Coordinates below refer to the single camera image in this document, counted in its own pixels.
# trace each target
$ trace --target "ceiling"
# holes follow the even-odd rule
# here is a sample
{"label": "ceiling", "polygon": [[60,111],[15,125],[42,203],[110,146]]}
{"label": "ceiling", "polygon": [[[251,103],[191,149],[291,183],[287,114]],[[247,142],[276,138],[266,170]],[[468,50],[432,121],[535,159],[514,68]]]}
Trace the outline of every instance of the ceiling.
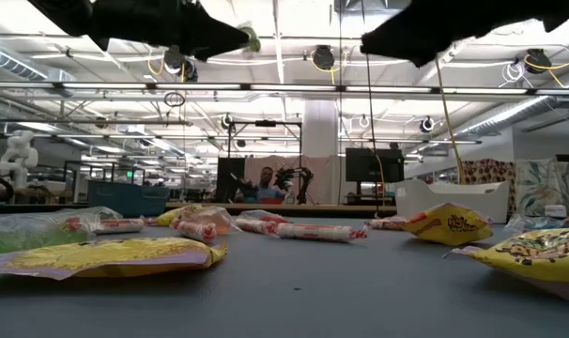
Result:
{"label": "ceiling", "polygon": [[[274,39],[274,6],[270,1],[259,0],[212,0],[202,2],[208,13],[215,19],[233,26],[250,23],[261,37],[262,50],[258,54],[235,51],[210,58],[208,63],[195,62],[200,83],[266,83],[266,84],[303,84],[330,85],[331,75],[318,71],[311,61],[303,56],[315,49],[317,44],[329,44],[337,56],[345,55],[342,69],[336,72],[335,82],[345,85],[367,85],[368,68],[365,55],[359,51],[359,37],[365,31],[374,29],[391,12],[372,13],[366,23],[361,16],[345,16],[341,30],[339,18],[332,13],[332,0],[279,0],[278,28],[282,38]],[[164,49],[153,48],[142,43],[112,39],[108,54],[87,37],[73,38],[46,19],[26,0],[0,0],[0,44],[29,59],[34,65],[62,69],[79,82],[179,82],[180,79],[163,72],[154,75],[153,70],[160,68],[160,61],[153,60],[150,65],[142,57],[156,55],[161,57]],[[283,71],[279,75],[277,51],[282,51]],[[503,73],[507,64],[529,48],[543,48],[555,65],[569,62],[569,22],[557,30],[546,34],[541,23],[528,21],[499,28],[491,34],[465,41],[460,44],[453,57],[443,64],[442,81],[445,86],[474,87],[535,87],[550,84],[553,79],[546,72],[539,75],[525,74],[528,81],[519,79],[508,82]],[[67,57],[69,51],[73,57]],[[408,62],[400,62],[384,57],[370,56],[371,85],[422,85],[438,86],[437,73],[432,65],[417,69]],[[562,76],[569,73],[569,67],[557,70]],[[0,80],[16,81],[20,78],[0,69]],[[24,91],[7,91],[17,98],[30,100],[46,111],[60,112],[59,100],[45,100],[26,97]],[[146,132],[157,135],[225,135],[220,127],[221,119],[230,114],[235,120],[255,121],[273,119],[301,121],[307,98],[280,96],[259,96],[255,100],[243,101],[244,93],[223,93],[219,101],[211,98],[213,93],[194,93],[198,100],[191,99],[179,109],[172,109],[163,102],[154,106],[149,101],[87,101],[67,100],[64,111],[73,112],[69,118],[91,119],[101,115],[107,118],[137,120],[157,120],[158,109],[165,117],[170,112],[171,118],[190,120],[191,127],[181,125],[146,126]],[[495,107],[502,102],[478,100],[452,100],[448,102],[453,125],[467,120]],[[419,121],[431,116],[437,122],[443,119],[443,106],[440,100],[404,100],[344,98],[336,103],[341,107],[343,117],[350,121],[348,134],[352,138],[369,136],[370,127],[362,127],[361,120],[374,112],[376,137],[414,138],[429,137],[420,135]],[[80,131],[91,133],[116,134],[115,127],[100,130],[93,125],[81,126]],[[283,136],[290,137],[285,128],[258,128],[249,126],[239,136]],[[219,150],[216,145],[206,141],[170,140],[187,152],[203,157],[216,157]],[[225,146],[219,141],[217,146]],[[262,141],[248,144],[244,151],[281,151],[299,150],[296,141]]]}

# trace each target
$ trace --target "patterned curtain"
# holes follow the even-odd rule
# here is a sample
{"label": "patterned curtain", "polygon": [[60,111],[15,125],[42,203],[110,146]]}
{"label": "patterned curtain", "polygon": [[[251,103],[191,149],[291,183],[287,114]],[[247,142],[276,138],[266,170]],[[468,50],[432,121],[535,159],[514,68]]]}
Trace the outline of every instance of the patterned curtain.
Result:
{"label": "patterned curtain", "polygon": [[555,159],[516,161],[516,211],[545,216],[546,205],[569,210],[569,163]]}
{"label": "patterned curtain", "polygon": [[466,184],[501,183],[510,181],[508,212],[515,212],[515,164],[485,159],[463,161]]}

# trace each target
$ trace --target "monitor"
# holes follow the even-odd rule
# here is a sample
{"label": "monitor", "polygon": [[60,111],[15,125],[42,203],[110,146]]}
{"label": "monitor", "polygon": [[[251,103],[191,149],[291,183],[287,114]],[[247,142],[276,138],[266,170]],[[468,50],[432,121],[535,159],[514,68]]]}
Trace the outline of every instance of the monitor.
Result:
{"label": "monitor", "polygon": [[[404,154],[396,149],[377,149],[382,163],[385,183],[404,180]],[[372,149],[346,149],[346,181],[347,182],[380,182],[380,166]]]}

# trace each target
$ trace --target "black monitor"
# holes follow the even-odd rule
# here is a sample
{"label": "black monitor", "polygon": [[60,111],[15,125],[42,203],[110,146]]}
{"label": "black monitor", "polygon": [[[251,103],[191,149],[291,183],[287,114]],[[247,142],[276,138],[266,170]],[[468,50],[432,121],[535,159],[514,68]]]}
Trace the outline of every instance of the black monitor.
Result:
{"label": "black monitor", "polygon": [[[377,149],[382,163],[385,183],[404,180],[404,154],[396,149]],[[347,182],[380,182],[380,166],[372,149],[346,149],[346,181]]]}

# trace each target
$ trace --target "white robot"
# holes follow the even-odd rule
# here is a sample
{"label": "white robot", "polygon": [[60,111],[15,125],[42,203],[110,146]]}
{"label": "white robot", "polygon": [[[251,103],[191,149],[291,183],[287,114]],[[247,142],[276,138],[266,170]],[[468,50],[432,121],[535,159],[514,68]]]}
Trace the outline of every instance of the white robot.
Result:
{"label": "white robot", "polygon": [[30,147],[34,138],[32,131],[14,131],[7,140],[7,151],[0,160],[0,177],[7,177],[13,172],[13,188],[26,188],[28,168],[38,165],[38,152]]}

